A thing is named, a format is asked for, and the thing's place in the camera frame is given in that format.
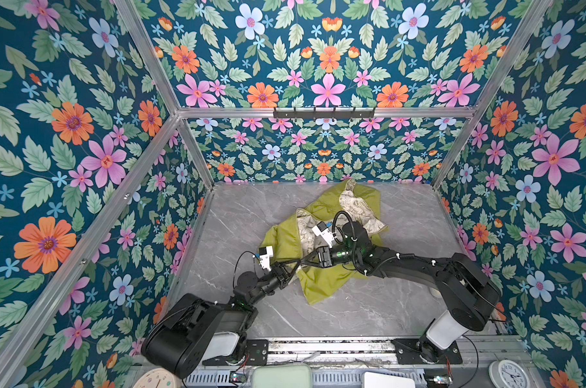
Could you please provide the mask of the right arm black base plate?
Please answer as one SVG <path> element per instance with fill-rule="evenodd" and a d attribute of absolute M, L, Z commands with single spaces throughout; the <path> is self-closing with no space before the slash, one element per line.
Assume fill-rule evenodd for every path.
<path fill-rule="evenodd" d="M 456 341 L 453 341 L 446 349 L 440 349 L 422 337 L 392 339 L 391 344 L 395 347 L 396 358 L 400 365 L 463 364 Z"/>

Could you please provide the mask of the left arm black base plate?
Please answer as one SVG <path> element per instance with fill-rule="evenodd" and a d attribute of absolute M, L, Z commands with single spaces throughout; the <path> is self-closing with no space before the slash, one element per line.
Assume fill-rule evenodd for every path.
<path fill-rule="evenodd" d="M 239 343 L 233 353 L 224 360 L 231 366 L 264 366 L 267 365 L 269 350 L 270 342 L 267 339 L 247 339 Z"/>

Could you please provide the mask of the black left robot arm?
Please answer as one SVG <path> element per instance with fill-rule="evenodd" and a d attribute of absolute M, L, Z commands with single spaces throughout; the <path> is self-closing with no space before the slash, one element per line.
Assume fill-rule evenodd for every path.
<path fill-rule="evenodd" d="M 185 294 L 148 334 L 142 355 L 181 379 L 206 360 L 243 357 L 247 331 L 258 314 L 255 305 L 287 287 L 300 265 L 300 260 L 288 260 L 272 264 L 261 277 L 242 273 L 226 304 Z"/>

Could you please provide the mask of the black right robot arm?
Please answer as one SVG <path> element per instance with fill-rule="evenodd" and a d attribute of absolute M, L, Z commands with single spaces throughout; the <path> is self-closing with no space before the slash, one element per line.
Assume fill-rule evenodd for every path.
<path fill-rule="evenodd" d="M 352 264 L 366 277 L 405 279 L 438 290 L 446 311 L 422 335 L 421 352 L 443 352 L 467 332 L 482 331 L 496 310 L 500 289 L 468 255 L 430 258 L 381 247 L 357 222 L 346 224 L 341 232 L 340 243 L 316 248 L 301 264 L 321 269 Z"/>

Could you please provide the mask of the green jacket with printed lining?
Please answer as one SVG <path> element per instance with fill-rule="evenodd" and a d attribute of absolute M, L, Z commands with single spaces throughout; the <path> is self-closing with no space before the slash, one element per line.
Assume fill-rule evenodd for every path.
<path fill-rule="evenodd" d="M 373 244 L 383 243 L 380 233 L 388 226 L 380 221 L 380 192 L 349 179 L 327 189 L 309 205 L 297 208 L 285 221 L 267 231 L 262 246 L 273 247 L 270 263 L 301 259 L 324 246 L 325 240 L 316 236 L 312 228 L 321 221 L 330 223 L 340 210 L 363 225 Z M 361 278 L 350 264 L 326 269 L 299 267 L 296 276 L 311 305 L 334 295 L 349 279 Z"/>

